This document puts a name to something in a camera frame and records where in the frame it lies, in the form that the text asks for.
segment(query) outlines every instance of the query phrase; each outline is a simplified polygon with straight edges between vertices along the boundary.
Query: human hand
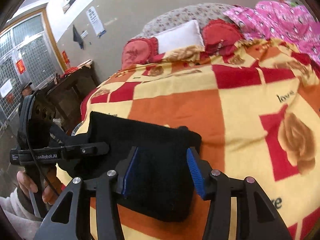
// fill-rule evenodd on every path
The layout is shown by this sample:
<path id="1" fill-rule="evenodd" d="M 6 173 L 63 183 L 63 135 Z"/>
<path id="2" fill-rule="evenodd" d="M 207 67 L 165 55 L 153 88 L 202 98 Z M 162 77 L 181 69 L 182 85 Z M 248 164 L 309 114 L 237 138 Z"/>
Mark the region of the human hand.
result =
<path id="1" fill-rule="evenodd" d="M 57 190 L 57 192 L 61 193 L 61 181 L 57 178 L 57 168 L 51 167 L 47 173 L 47 178 L 53 185 L 53 187 Z M 23 193 L 30 198 L 29 190 L 33 193 L 38 192 L 38 187 L 34 183 L 34 181 L 26 174 L 25 171 L 18 171 L 17 173 L 17 180 L 20 185 L 21 190 Z M 45 189 L 42 192 L 42 200 L 44 203 L 49 203 L 53 205 L 57 200 L 58 196 L 54 193 L 54 191 L 48 186 L 48 183 L 44 181 Z"/>

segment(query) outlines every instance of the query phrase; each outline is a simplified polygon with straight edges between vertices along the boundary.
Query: red cushion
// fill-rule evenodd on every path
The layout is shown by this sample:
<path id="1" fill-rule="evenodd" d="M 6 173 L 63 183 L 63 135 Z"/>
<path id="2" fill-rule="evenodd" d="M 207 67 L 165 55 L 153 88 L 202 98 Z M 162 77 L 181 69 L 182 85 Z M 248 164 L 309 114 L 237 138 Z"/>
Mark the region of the red cushion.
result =
<path id="1" fill-rule="evenodd" d="M 234 52 L 235 42 L 243 39 L 243 35 L 235 24 L 224 20 L 211 20 L 202 31 L 205 52 L 209 55 L 228 55 Z"/>
<path id="2" fill-rule="evenodd" d="M 135 64 L 144 65 L 153 63 L 156 55 L 158 55 L 157 38 L 132 39 L 124 46 L 121 69 L 129 69 Z"/>

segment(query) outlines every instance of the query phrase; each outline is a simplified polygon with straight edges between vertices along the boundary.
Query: white pillow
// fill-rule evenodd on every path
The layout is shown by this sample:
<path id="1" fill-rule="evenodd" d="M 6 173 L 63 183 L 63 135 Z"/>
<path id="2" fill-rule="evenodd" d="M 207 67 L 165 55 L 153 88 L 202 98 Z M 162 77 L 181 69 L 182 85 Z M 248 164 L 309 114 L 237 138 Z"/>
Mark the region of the white pillow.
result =
<path id="1" fill-rule="evenodd" d="M 204 46 L 197 20 L 191 20 L 154 35 L 158 39 L 159 54 L 190 45 Z"/>

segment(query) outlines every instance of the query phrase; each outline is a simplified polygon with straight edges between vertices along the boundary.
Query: window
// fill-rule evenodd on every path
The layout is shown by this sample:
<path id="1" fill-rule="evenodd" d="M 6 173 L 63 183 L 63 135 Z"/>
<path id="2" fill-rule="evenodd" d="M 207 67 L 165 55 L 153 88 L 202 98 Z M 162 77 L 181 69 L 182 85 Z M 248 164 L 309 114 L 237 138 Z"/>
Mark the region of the window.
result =
<path id="1" fill-rule="evenodd" d="M 41 88 L 55 73 L 62 72 L 48 40 L 41 14 L 21 21 L 0 36 L 0 87 L 8 80 L 13 87 L 4 98 L 0 95 L 0 127 L 15 115 L 22 83 L 31 81 L 34 89 Z M 26 68 L 23 73 L 17 69 L 18 60 Z"/>

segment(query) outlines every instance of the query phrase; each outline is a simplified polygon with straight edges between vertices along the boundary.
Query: yellow and red checkered blanket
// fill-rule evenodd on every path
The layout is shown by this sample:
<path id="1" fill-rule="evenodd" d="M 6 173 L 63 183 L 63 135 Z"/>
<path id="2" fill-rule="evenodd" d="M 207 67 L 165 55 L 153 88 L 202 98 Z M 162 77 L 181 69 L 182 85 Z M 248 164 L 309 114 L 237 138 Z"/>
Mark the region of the yellow and red checkered blanket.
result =
<path id="1" fill-rule="evenodd" d="M 318 67 L 295 45 L 278 39 L 236 46 L 228 56 L 117 72 L 87 98 L 77 133 L 87 132 L 91 111 L 187 126 L 202 136 L 202 159 L 229 177 L 254 177 L 292 238 L 303 239 L 320 217 Z M 161 222 L 122 206 L 119 213 L 125 239 L 196 240 L 202 239 L 208 208 L 209 202 L 195 195 L 182 223 Z M 232 203 L 230 239 L 235 224 Z"/>

